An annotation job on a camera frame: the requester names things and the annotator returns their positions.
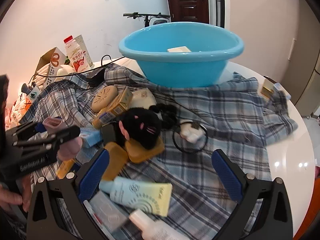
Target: pink cup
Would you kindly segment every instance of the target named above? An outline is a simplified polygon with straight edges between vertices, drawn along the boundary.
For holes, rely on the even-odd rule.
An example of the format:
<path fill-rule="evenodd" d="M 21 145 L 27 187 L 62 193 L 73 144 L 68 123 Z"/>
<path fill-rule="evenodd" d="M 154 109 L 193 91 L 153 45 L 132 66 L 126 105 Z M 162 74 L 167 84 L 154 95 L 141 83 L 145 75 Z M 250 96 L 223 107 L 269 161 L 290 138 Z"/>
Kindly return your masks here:
<path fill-rule="evenodd" d="M 67 128 L 67 125 L 60 118 L 47 117 L 42 124 L 49 134 L 57 133 L 58 131 Z M 71 160 L 80 152 L 81 147 L 82 139 L 80 137 L 63 143 L 58 150 L 58 158 L 62 161 Z"/>

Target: human hand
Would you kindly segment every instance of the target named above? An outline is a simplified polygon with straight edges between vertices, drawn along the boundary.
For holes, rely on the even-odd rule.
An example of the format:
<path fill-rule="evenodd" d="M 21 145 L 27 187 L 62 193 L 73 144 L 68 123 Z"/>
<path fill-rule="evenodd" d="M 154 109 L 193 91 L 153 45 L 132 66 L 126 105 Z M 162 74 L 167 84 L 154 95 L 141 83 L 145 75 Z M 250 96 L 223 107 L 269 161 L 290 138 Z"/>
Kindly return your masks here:
<path fill-rule="evenodd" d="M 2 187 L 0 184 L 0 206 L 7 213 L 13 213 L 10 204 L 12 205 L 22 205 L 22 208 L 25 212 L 29 211 L 30 201 L 31 201 L 31 179 L 30 175 L 26 175 L 21 179 L 22 183 L 22 196 L 11 192 Z"/>

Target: black plush toy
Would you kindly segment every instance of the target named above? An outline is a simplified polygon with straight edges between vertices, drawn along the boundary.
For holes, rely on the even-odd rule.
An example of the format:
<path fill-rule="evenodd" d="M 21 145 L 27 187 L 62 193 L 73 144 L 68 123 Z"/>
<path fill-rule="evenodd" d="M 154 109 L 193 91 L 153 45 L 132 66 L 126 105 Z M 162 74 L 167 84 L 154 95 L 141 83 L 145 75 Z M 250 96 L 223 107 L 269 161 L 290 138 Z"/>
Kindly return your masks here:
<path fill-rule="evenodd" d="M 119 117 L 119 127 L 124 137 L 138 141 L 145 149 L 152 149 L 161 131 L 161 121 L 148 109 L 130 108 Z"/>
<path fill-rule="evenodd" d="M 157 114 L 161 113 L 162 129 L 170 130 L 177 125 L 177 108 L 175 106 L 159 103 L 150 106 L 149 109 Z"/>

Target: brown wooden door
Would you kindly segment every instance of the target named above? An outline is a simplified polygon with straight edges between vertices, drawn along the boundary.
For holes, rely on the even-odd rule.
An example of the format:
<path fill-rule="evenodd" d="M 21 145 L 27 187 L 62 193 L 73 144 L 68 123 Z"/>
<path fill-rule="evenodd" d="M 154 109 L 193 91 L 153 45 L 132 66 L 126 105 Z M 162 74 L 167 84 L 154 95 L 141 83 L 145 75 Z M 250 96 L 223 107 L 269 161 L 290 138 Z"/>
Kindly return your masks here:
<path fill-rule="evenodd" d="M 208 0 L 168 0 L 172 22 L 209 23 Z"/>

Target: screw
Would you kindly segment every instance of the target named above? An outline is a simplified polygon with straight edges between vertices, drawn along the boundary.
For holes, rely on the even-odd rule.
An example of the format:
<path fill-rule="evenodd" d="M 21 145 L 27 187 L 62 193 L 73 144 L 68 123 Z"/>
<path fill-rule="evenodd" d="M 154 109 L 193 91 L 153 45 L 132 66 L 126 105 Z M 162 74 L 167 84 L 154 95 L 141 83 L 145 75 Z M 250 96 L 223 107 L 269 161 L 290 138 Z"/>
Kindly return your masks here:
<path fill-rule="evenodd" d="M 283 180 L 282 180 L 281 178 L 276 178 L 276 182 L 277 182 L 278 184 L 282 184 L 282 183 L 283 183 Z"/>
<path fill-rule="evenodd" d="M 255 179 L 255 176 L 251 173 L 248 173 L 246 176 L 248 179 Z"/>
<path fill-rule="evenodd" d="M 75 176 L 75 174 L 73 172 L 69 172 L 66 177 L 67 179 L 72 179 Z"/>
<path fill-rule="evenodd" d="M 44 177 L 40 177 L 40 178 L 38 179 L 38 182 L 39 182 L 39 183 L 44 182 Z"/>

